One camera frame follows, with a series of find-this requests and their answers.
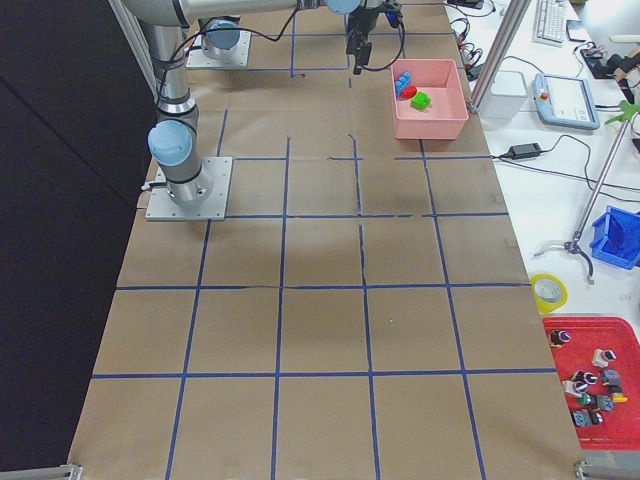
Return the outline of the blue toy block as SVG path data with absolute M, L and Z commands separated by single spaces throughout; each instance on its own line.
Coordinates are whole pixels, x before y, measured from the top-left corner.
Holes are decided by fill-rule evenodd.
M 396 97 L 400 98 L 402 93 L 410 86 L 410 84 L 411 74 L 409 72 L 403 72 L 394 84 Z

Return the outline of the pink plastic box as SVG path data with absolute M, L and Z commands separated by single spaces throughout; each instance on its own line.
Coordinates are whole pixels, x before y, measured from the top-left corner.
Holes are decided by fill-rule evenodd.
M 410 84 L 430 97 L 419 110 L 398 98 L 395 82 L 409 73 Z M 400 59 L 391 67 L 394 137 L 397 139 L 455 140 L 469 118 L 461 80 L 452 59 Z

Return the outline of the red toy block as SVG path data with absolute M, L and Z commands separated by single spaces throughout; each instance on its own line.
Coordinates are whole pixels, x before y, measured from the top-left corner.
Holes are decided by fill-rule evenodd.
M 402 99 L 411 99 L 417 94 L 417 88 L 413 85 L 407 86 L 401 93 Z

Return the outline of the green toy block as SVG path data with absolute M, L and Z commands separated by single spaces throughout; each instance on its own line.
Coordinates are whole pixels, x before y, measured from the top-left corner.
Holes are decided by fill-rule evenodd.
M 410 102 L 410 106 L 413 109 L 416 109 L 419 111 L 426 110 L 430 106 L 430 104 L 431 104 L 431 97 L 422 91 L 418 91 L 411 98 L 411 102 Z

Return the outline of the white cube device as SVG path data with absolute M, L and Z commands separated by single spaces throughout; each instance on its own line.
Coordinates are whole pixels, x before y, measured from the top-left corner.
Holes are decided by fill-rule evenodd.
M 480 106 L 486 118 L 512 119 L 527 99 L 524 76 L 519 71 L 498 71 Z

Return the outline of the white keyboard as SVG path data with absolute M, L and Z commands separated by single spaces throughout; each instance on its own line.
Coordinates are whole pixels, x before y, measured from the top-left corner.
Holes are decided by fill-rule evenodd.
M 536 1 L 533 42 L 556 47 L 564 44 L 567 5 L 568 2 L 565 0 Z

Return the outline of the black power adapter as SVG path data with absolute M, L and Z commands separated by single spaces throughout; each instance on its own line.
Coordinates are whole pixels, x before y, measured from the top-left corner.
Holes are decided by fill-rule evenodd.
M 512 145 L 506 152 L 506 156 L 513 160 L 535 158 L 543 153 L 538 143 L 526 143 Z

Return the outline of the teach pendant tablet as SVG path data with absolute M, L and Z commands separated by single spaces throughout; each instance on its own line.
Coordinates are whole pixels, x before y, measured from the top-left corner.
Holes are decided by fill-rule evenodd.
M 534 103 L 547 125 L 597 130 L 600 120 L 586 80 L 538 73 L 532 82 Z

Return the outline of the brown paper table cover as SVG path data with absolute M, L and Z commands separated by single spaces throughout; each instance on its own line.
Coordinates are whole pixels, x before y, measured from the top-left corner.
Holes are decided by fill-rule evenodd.
M 194 72 L 222 222 L 139 210 L 69 459 L 87 479 L 569 479 L 580 448 L 477 116 L 393 136 L 343 20 Z

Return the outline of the grabber reach tool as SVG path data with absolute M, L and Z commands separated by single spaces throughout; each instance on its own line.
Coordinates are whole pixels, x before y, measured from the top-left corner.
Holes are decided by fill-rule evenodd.
M 582 248 L 579 245 L 579 242 L 582 238 L 585 228 L 587 227 L 589 217 L 594 209 L 596 200 L 598 199 L 598 196 L 601 193 L 602 187 L 605 183 L 606 177 L 613 164 L 613 161 L 622 143 L 622 140 L 629 126 L 632 124 L 633 120 L 635 119 L 635 117 L 636 117 L 636 114 L 633 114 L 632 116 L 622 115 L 610 120 L 610 122 L 619 122 L 620 127 L 617 130 L 614 142 L 602 165 L 602 168 L 597 177 L 595 186 L 593 187 L 593 190 L 589 196 L 589 199 L 579 218 L 577 226 L 574 228 L 574 231 L 570 239 L 567 241 L 548 241 L 544 243 L 542 247 L 533 254 L 534 257 L 540 257 L 549 251 L 558 250 L 558 251 L 564 251 L 571 255 L 580 256 L 587 264 L 586 282 L 588 285 L 595 284 L 595 281 L 593 279 L 594 267 L 589 255 L 582 250 Z

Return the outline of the green plastic clamp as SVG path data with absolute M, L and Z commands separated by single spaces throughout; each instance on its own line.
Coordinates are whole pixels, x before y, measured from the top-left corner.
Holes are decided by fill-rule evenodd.
M 635 103 L 630 103 L 627 100 L 622 100 L 618 104 L 618 108 L 620 109 L 620 113 L 614 117 L 609 118 L 605 124 L 611 124 L 612 122 L 626 122 L 632 121 L 634 116 L 640 111 L 640 105 Z

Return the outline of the yellow tape roll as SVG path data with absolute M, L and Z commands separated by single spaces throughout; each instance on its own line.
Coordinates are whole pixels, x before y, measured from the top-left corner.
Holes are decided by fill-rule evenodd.
M 549 273 L 537 273 L 531 277 L 531 287 L 538 312 L 551 314 L 566 305 L 568 291 L 564 283 Z

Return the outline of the blue storage bin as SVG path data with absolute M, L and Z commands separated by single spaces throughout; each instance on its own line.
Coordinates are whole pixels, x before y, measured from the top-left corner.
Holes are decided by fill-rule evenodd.
M 630 270 L 639 264 L 639 214 L 614 206 L 593 224 L 592 257 Z

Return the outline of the red tray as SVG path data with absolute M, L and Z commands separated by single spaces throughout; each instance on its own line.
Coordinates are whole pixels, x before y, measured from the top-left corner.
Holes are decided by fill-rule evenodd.
M 639 343 L 618 317 L 543 320 L 581 446 L 639 448 Z

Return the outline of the aluminium frame post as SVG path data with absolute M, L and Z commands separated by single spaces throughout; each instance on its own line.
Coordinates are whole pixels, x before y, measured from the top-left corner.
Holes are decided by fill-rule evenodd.
M 499 67 L 519 29 L 519 26 L 529 7 L 530 0 L 513 0 L 509 3 L 487 59 L 476 81 L 471 97 L 467 102 L 470 113 L 477 113 L 486 95 L 490 92 Z

